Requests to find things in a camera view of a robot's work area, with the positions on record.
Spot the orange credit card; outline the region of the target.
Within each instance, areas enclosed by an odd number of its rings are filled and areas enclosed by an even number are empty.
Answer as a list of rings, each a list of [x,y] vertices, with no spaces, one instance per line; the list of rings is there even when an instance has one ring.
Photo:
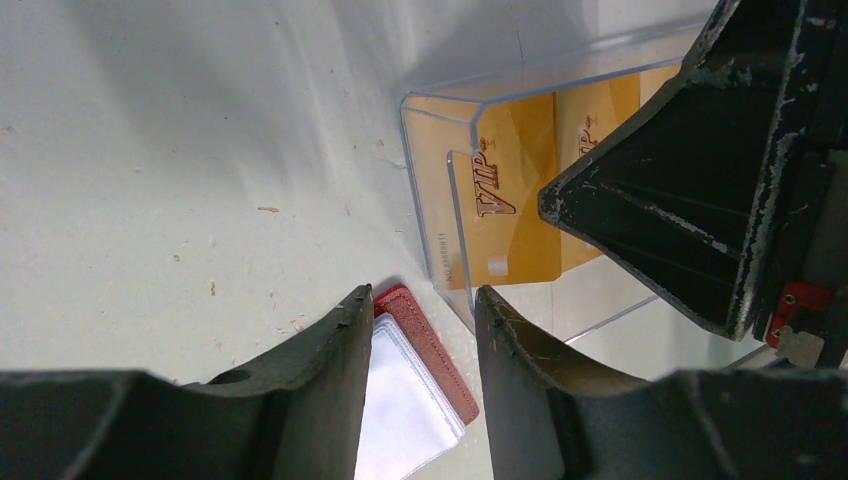
[[[559,168],[564,171],[589,153],[679,71],[675,63],[556,92]]]
[[[554,94],[489,105],[416,95],[402,111],[436,284],[555,280],[560,235],[537,214],[559,172]]]

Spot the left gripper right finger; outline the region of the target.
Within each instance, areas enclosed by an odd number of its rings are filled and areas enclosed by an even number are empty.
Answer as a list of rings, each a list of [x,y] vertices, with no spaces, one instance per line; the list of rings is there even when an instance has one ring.
[[[558,340],[489,286],[474,316],[498,479],[847,475],[843,370],[680,370],[647,381]]]

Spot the red leather card holder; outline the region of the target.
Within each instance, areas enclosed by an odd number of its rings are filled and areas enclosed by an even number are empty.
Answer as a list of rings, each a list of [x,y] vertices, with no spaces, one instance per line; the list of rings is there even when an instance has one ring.
[[[408,287],[378,295],[354,477],[408,478],[458,445],[479,414]]]

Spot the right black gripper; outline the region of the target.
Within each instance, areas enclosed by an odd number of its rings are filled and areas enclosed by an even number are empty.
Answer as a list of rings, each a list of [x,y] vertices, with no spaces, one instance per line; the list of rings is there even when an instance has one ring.
[[[752,324],[735,287],[777,96],[755,336],[794,366],[844,368],[846,2],[719,2],[678,73],[543,187],[538,212],[737,341]]]

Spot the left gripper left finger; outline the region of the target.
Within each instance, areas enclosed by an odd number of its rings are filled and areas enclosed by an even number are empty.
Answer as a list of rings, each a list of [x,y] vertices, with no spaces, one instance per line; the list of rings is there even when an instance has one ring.
[[[205,383],[140,370],[5,371],[5,479],[350,479],[374,323],[370,285]]]

